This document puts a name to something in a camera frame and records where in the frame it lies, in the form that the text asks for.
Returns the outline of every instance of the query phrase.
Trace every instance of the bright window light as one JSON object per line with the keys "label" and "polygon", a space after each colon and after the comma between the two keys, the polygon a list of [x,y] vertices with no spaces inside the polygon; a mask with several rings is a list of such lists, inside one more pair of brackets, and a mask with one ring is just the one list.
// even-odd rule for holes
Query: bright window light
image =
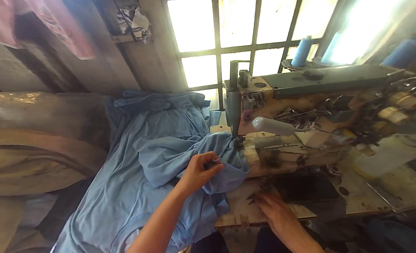
{"label": "bright window light", "polygon": [[255,52],[254,77],[273,75],[278,72],[284,48],[262,49]]}
{"label": "bright window light", "polygon": [[348,17],[348,27],[341,33],[332,61],[352,64],[368,49],[372,40],[390,22],[401,0],[359,0]]}
{"label": "bright window light", "polygon": [[263,0],[257,44],[286,41],[297,0]]}
{"label": "bright window light", "polygon": [[252,44],[256,0],[219,0],[221,47]]}
{"label": "bright window light", "polygon": [[303,0],[295,23],[293,41],[311,35],[322,38],[338,0]]}
{"label": "bright window light", "polygon": [[180,52],[216,47],[210,0],[171,0],[167,7]]}
{"label": "bright window light", "polygon": [[217,83],[216,55],[182,58],[189,88]]}

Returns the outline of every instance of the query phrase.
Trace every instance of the white plastic bottle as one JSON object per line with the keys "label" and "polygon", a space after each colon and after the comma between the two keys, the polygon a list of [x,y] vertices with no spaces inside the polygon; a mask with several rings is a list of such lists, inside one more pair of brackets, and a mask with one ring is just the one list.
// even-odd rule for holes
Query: white plastic bottle
{"label": "white plastic bottle", "polygon": [[375,155],[360,153],[353,161],[354,169],[364,177],[378,178],[416,158],[416,135],[395,134],[373,146]]}

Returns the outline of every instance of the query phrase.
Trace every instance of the metal window grille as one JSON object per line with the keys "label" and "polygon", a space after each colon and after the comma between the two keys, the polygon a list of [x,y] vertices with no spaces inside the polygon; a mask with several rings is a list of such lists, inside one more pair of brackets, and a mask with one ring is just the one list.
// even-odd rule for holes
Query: metal window grille
{"label": "metal window grille", "polygon": [[[169,23],[171,23],[171,18],[169,14],[169,10],[167,8],[167,1],[172,0],[165,0],[164,6],[166,8],[166,14],[167,14],[167,20]],[[327,25],[327,28],[323,34],[322,38],[314,39],[314,44],[319,44],[319,48],[316,52],[316,56],[323,54],[322,51],[325,50],[325,48],[322,49],[323,44],[328,44],[331,41],[331,38],[334,34],[331,30],[334,30],[337,28],[337,25],[334,24],[334,22],[343,21],[344,19],[344,9],[346,7],[349,7],[349,3],[345,3],[347,0],[338,0],[335,9],[333,11],[333,14],[331,15],[331,18],[329,20],[329,23]],[[207,86],[199,86],[199,87],[193,87],[193,88],[187,88],[187,91],[200,91],[200,90],[206,90],[206,89],[218,89],[218,95],[219,95],[219,108],[221,111],[224,110],[223,105],[223,98],[222,98],[222,71],[221,71],[221,54],[228,54],[228,53],[238,53],[238,52],[244,52],[244,51],[250,51],[250,66],[249,71],[250,73],[253,73],[253,65],[254,65],[254,59],[255,59],[255,52],[260,49],[275,49],[275,48],[284,48],[283,55],[281,57],[281,61],[284,61],[288,55],[288,50],[290,47],[298,46],[300,43],[300,40],[291,40],[294,34],[294,29],[297,21],[297,17],[300,12],[300,6],[302,3],[302,0],[297,0],[294,14],[291,20],[290,29],[288,32],[288,36],[286,38],[286,41],[283,42],[273,42],[273,43],[266,43],[266,44],[257,44],[256,38],[258,35],[258,26],[259,26],[259,20],[260,20],[260,14],[261,14],[261,0],[256,0],[256,6],[255,6],[255,20],[253,25],[253,35],[252,35],[252,44],[251,45],[243,45],[243,46],[234,46],[234,47],[228,47],[228,48],[221,48],[221,38],[220,38],[220,26],[219,26],[219,1],[218,0],[212,0],[212,11],[213,11],[213,20],[214,20],[214,39],[215,39],[215,49],[209,49],[209,50],[202,50],[202,51],[193,51],[193,52],[180,52],[177,48],[177,41],[174,38],[174,45],[175,50],[177,52],[177,59],[180,65],[180,69],[182,72],[182,76],[186,82],[185,73],[183,70],[183,64],[182,64],[182,58],[186,57],[193,57],[193,56],[203,56],[203,55],[216,55],[216,67],[217,67],[217,84],[213,85],[207,85]],[[279,64],[278,73],[281,73],[283,71],[283,66],[281,63]]]}

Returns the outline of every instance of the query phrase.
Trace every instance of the left hand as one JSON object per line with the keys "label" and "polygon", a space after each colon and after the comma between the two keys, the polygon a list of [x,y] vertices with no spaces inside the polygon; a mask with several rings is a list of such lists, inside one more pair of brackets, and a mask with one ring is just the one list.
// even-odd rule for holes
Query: left hand
{"label": "left hand", "polygon": [[176,190],[179,190],[186,197],[193,194],[202,188],[208,180],[219,173],[225,165],[222,161],[217,161],[217,165],[210,169],[205,170],[204,164],[210,163],[219,157],[213,151],[194,155],[189,161],[189,165],[183,173],[182,178],[175,186]]}

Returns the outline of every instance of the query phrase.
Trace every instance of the pile of cloth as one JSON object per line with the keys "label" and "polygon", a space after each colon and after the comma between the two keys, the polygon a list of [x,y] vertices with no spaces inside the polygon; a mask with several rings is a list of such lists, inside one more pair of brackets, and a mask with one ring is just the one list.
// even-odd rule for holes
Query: pile of cloth
{"label": "pile of cloth", "polygon": [[229,211],[224,192],[244,181],[249,166],[231,134],[209,133],[220,113],[210,112],[209,104],[199,93],[128,90],[121,99],[109,99],[108,158],[52,253],[124,253],[192,155],[208,151],[226,167],[185,201],[166,252],[213,233],[214,222]]}

